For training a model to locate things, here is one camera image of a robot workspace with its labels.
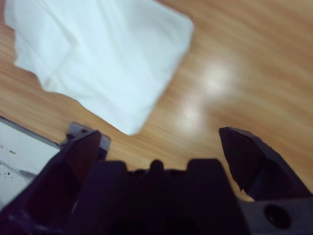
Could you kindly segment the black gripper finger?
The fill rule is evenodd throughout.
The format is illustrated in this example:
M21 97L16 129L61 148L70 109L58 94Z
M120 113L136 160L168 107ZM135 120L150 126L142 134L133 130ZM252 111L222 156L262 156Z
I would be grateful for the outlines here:
M94 130L69 140L0 212L0 230L61 232L91 165L98 161L101 138Z
M249 131L219 129L234 181L256 201L311 198L312 193L274 149Z

